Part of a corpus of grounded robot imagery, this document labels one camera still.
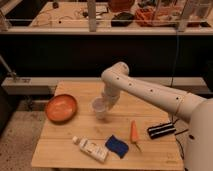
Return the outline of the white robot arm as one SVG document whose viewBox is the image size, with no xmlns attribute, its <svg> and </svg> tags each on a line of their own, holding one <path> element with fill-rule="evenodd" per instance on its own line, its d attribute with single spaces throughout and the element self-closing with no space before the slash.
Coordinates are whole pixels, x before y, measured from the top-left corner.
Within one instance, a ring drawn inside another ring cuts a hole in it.
<svg viewBox="0 0 213 171">
<path fill-rule="evenodd" d="M 129 67 L 118 62 L 101 74 L 102 97 L 112 108 L 123 90 L 189 124 L 184 158 L 185 171 L 213 171 L 213 98 L 150 83 L 128 76 Z"/>
</svg>

